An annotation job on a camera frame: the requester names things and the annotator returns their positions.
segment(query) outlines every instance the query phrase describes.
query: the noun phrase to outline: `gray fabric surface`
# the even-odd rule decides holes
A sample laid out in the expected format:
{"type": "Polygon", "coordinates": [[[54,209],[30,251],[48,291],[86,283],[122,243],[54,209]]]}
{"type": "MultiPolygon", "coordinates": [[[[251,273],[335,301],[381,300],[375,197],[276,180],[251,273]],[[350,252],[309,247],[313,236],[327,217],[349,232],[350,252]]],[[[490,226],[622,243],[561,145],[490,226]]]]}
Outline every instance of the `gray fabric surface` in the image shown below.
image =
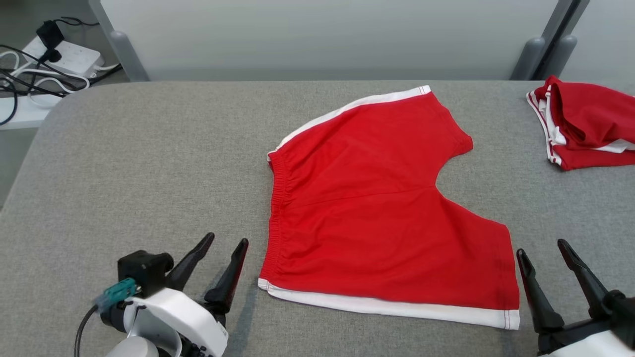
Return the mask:
{"type": "MultiPolygon", "coordinates": [[[[226,356],[535,356],[522,289],[519,331],[303,306],[257,289],[272,187],[266,153],[316,116],[421,84],[474,139],[474,150],[441,171],[441,192],[509,227],[566,321],[586,318],[587,307],[558,238],[609,289],[635,295],[635,166],[565,173],[548,163],[524,98],[538,83],[118,84],[52,110],[0,213],[3,354],[69,356],[90,301],[115,282],[118,258],[145,249],[180,259],[214,231],[185,289],[192,297],[241,238],[251,242],[227,317],[226,356]]],[[[635,94],[633,84],[612,87],[635,94]]],[[[83,355],[103,356],[123,337],[93,318],[83,355]]]]}

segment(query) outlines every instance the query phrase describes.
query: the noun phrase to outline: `robotic arm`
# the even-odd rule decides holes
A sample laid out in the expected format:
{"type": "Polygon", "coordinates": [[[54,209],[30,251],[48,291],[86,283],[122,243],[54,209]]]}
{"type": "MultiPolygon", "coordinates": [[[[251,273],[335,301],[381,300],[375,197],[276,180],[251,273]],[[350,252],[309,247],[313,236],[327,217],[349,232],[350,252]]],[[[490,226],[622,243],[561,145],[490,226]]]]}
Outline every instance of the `robotic arm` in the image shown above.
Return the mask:
{"type": "Polygon", "coordinates": [[[134,295],[100,312],[106,325],[128,334],[107,357],[223,355],[229,338],[225,314],[231,308],[249,242],[240,241],[218,285],[199,303],[183,289],[213,240],[214,234],[208,233],[175,267],[168,253],[139,250],[119,259],[119,281],[133,280],[134,295]]]}
{"type": "Polygon", "coordinates": [[[564,239],[558,248],[575,273],[589,303],[589,320],[565,325],[553,310],[536,280],[525,251],[516,252],[529,302],[533,329],[538,333],[538,355],[552,357],[635,356],[635,298],[619,290],[608,291],[564,239]]]}

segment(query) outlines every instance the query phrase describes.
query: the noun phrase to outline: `white stripe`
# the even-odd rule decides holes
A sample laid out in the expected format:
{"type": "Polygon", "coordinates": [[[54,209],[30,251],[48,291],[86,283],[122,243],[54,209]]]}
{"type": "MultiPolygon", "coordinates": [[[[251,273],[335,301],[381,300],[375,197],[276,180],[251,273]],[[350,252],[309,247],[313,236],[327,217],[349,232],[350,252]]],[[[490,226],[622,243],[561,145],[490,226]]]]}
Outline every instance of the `white stripe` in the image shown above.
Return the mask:
{"type": "Polygon", "coordinates": [[[542,117],[547,121],[547,128],[549,129],[549,137],[551,138],[552,145],[566,145],[566,138],[560,132],[560,127],[556,126],[556,123],[551,116],[551,86],[547,88],[545,93],[545,100],[538,101],[538,108],[542,117]]]}
{"type": "Polygon", "coordinates": [[[265,279],[258,279],[258,287],[279,299],[301,304],[329,307],[354,313],[406,316],[434,320],[456,321],[484,325],[506,330],[517,330],[520,325],[518,310],[480,309],[438,304],[412,304],[371,297],[353,297],[326,293],[298,292],[279,288],[265,279]]]}
{"type": "Polygon", "coordinates": [[[291,134],[287,135],[284,139],[282,139],[282,142],[280,142],[280,144],[276,147],[276,150],[269,152],[269,154],[280,149],[283,145],[289,142],[289,140],[293,139],[294,137],[296,137],[298,134],[302,133],[303,131],[307,131],[308,129],[311,129],[312,127],[316,125],[325,123],[333,118],[336,118],[341,113],[345,111],[349,111],[355,107],[359,107],[360,105],[395,102],[397,100],[416,97],[417,95],[425,95],[430,92],[431,92],[430,86],[421,86],[421,87],[413,88],[411,90],[396,91],[394,93],[381,94],[381,95],[371,95],[370,97],[357,99],[354,102],[348,103],[347,105],[339,109],[335,109],[334,111],[328,114],[315,118],[309,121],[308,123],[302,125],[300,128],[297,128],[291,134]]]}
{"type": "Polygon", "coordinates": [[[632,142],[628,142],[624,139],[617,139],[616,141],[608,145],[604,145],[602,147],[596,147],[593,150],[608,151],[608,152],[614,152],[615,154],[622,154],[625,150],[635,151],[635,144],[633,144],[632,142]]]}
{"type": "Polygon", "coordinates": [[[542,129],[545,132],[545,142],[547,144],[547,159],[551,162],[555,160],[556,164],[560,165],[562,163],[562,159],[560,158],[560,155],[558,155],[556,151],[553,151],[553,155],[551,154],[552,142],[551,142],[551,137],[549,136],[549,129],[547,128],[547,123],[544,116],[538,109],[540,107],[540,102],[536,98],[535,91],[531,91],[527,93],[525,97],[527,98],[527,102],[529,102],[529,106],[533,109],[534,113],[536,113],[536,116],[538,117],[538,121],[540,121],[540,125],[542,126],[542,129]]]}

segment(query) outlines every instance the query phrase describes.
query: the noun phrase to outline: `teal connector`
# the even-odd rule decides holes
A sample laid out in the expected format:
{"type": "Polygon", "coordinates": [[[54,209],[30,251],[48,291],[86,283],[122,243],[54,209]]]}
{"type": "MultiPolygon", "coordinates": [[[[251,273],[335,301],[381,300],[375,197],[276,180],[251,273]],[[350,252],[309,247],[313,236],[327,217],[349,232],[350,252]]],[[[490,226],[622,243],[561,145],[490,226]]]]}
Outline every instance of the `teal connector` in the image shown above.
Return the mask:
{"type": "Polygon", "coordinates": [[[97,305],[98,312],[102,313],[119,301],[126,300],[136,293],[138,293],[138,291],[135,280],[126,278],[104,290],[104,293],[95,299],[95,305],[97,305]]]}

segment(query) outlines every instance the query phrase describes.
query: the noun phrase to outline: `white cable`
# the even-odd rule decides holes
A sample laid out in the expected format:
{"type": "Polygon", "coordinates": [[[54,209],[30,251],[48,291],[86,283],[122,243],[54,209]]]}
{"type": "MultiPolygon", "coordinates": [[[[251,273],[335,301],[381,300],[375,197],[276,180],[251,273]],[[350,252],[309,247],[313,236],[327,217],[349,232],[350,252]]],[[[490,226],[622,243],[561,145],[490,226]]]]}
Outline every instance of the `white cable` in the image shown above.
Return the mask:
{"type": "Polygon", "coordinates": [[[17,68],[15,69],[15,71],[11,72],[11,75],[12,75],[12,76],[15,76],[15,74],[16,74],[16,73],[21,73],[21,72],[22,72],[22,70],[24,70],[25,68],[27,68],[27,67],[28,67],[28,66],[30,66],[30,65],[31,65],[31,63],[27,62],[27,63],[25,63],[25,64],[23,64],[23,65],[21,65],[21,66],[17,67],[17,68]]]}
{"type": "Polygon", "coordinates": [[[108,67],[97,67],[98,71],[109,71],[115,67],[117,67],[119,64],[114,64],[114,65],[110,65],[108,67]]]}
{"type": "MultiPolygon", "coordinates": [[[[54,76],[59,76],[60,74],[57,72],[51,72],[51,71],[43,71],[41,69],[22,69],[20,71],[15,71],[17,72],[15,74],[15,76],[19,76],[22,73],[42,73],[42,74],[51,74],[54,76]]],[[[75,77],[75,78],[79,78],[79,79],[83,79],[86,82],[86,86],[82,89],[86,89],[88,87],[90,87],[90,81],[88,80],[88,78],[86,77],[82,77],[82,76],[78,76],[77,74],[71,74],[71,73],[66,73],[66,75],[71,76],[71,77],[75,77]]],[[[62,82],[60,82],[59,80],[57,80],[56,78],[51,78],[51,77],[47,77],[47,78],[42,78],[39,81],[35,82],[34,86],[39,86],[41,83],[46,82],[46,81],[53,81],[56,82],[57,84],[60,85],[60,87],[62,87],[62,89],[66,92],[66,93],[75,93],[76,91],[74,90],[70,90],[68,88],[66,88],[62,82]]],[[[42,108],[52,108],[55,106],[55,104],[50,105],[50,104],[42,104],[42,103],[38,103],[36,102],[32,97],[31,97],[31,93],[29,93],[27,95],[27,97],[29,98],[29,100],[35,104],[38,107],[42,107],[42,108]]]]}
{"type": "MultiPolygon", "coordinates": [[[[17,52],[14,51],[7,51],[7,52],[2,52],[0,53],[0,58],[6,56],[6,55],[13,55],[15,56],[15,64],[13,65],[13,72],[11,72],[11,75],[14,76],[18,71],[21,71],[23,69],[25,69],[26,67],[30,66],[30,63],[25,63],[23,64],[21,67],[19,67],[18,65],[20,65],[20,55],[18,55],[17,52]]],[[[8,78],[3,78],[3,81],[7,81],[10,82],[11,80],[8,78]]]]}
{"type": "MultiPolygon", "coordinates": [[[[39,81],[35,82],[34,86],[39,86],[40,84],[42,84],[43,82],[46,82],[46,81],[53,81],[53,82],[56,82],[57,84],[59,84],[59,85],[60,85],[60,87],[62,87],[62,89],[63,89],[66,93],[75,93],[75,92],[76,92],[76,91],[74,91],[74,90],[70,90],[70,89],[66,88],[66,87],[62,84],[62,82],[60,82],[60,81],[58,81],[58,80],[57,80],[57,78],[50,78],[50,77],[47,77],[47,78],[42,78],[42,79],[40,79],[39,81]]],[[[40,107],[40,108],[47,108],[47,109],[48,109],[48,108],[52,108],[52,107],[54,107],[54,106],[55,106],[55,104],[42,104],[42,103],[38,103],[38,102],[37,102],[37,100],[35,100],[35,98],[31,96],[31,93],[27,94],[27,97],[29,98],[29,100],[30,100],[30,101],[31,101],[31,102],[32,102],[35,106],[40,107]]]]}
{"type": "Polygon", "coordinates": [[[15,56],[15,65],[13,65],[13,70],[18,69],[18,65],[20,64],[20,55],[18,55],[18,53],[14,52],[14,51],[7,51],[7,52],[0,53],[0,58],[4,57],[6,55],[15,56]]]}

